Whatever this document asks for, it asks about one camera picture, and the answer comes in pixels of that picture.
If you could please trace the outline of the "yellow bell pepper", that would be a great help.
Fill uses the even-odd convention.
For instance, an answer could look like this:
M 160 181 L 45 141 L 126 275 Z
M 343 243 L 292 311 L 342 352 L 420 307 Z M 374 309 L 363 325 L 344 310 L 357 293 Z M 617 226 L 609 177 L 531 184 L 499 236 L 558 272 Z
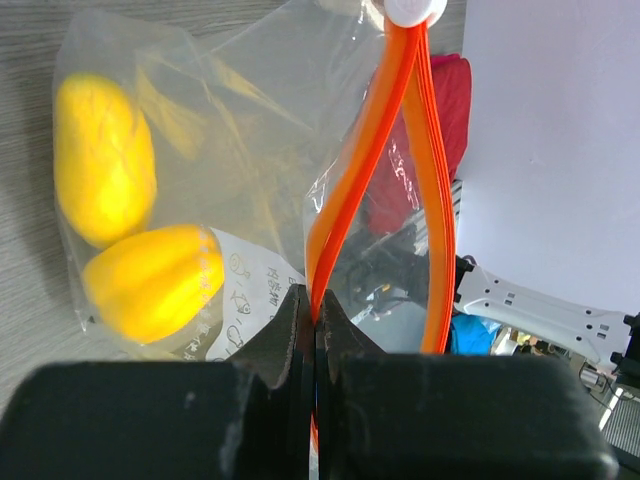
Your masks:
M 128 340 L 150 344 L 193 320 L 218 293 L 225 273 L 213 232 L 184 224 L 114 244 L 89 261 L 82 279 L 106 325 Z

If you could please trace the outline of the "clear orange zip top bag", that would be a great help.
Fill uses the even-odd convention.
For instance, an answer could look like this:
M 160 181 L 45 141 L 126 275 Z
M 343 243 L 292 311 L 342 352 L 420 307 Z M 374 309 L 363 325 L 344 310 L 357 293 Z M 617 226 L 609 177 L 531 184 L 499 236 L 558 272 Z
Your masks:
M 221 249 L 225 280 L 177 333 L 138 344 L 100 318 L 82 273 L 96 248 L 56 197 L 81 328 L 145 359 L 222 361 L 273 318 L 293 284 L 314 311 L 328 290 L 346 304 L 344 245 L 378 227 L 426 229 L 426 318 L 416 334 L 442 352 L 450 323 L 455 224 L 429 36 L 442 1 L 289 1 L 207 39 L 85 10 L 58 52 L 55 94 L 71 74 L 119 84 L 141 108 L 157 195 L 146 227 L 193 224 Z

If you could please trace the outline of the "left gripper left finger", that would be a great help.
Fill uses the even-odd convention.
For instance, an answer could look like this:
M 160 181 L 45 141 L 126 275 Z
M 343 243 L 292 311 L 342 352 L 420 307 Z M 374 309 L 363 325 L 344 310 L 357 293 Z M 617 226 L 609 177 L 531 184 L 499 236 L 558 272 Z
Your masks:
M 236 479 L 307 479 L 311 436 L 311 312 L 295 284 L 268 324 L 230 358 L 251 375 Z

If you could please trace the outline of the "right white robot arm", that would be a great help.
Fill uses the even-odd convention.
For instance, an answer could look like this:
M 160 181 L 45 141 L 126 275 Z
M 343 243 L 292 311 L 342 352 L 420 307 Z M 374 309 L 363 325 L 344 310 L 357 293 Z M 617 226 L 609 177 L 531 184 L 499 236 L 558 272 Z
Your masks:
M 454 308 L 575 352 L 602 372 L 639 377 L 639 316 L 574 304 L 456 259 Z

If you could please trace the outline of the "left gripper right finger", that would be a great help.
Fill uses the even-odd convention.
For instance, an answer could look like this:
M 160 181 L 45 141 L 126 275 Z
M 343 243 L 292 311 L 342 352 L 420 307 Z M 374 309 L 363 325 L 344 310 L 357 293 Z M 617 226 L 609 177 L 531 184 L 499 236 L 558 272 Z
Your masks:
M 341 385 L 341 362 L 384 350 L 354 325 L 333 291 L 328 290 L 315 326 L 315 428 L 318 470 L 321 479 L 340 479 L 345 441 L 345 400 Z

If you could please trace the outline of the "yellow mango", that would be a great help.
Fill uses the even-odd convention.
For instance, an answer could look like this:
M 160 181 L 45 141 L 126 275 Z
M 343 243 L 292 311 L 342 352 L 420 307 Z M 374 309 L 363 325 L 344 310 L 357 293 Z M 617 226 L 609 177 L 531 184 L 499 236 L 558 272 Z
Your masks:
M 54 183 L 75 232 L 96 248 L 141 231 L 157 195 L 149 125 L 116 82 L 66 77 L 54 102 Z

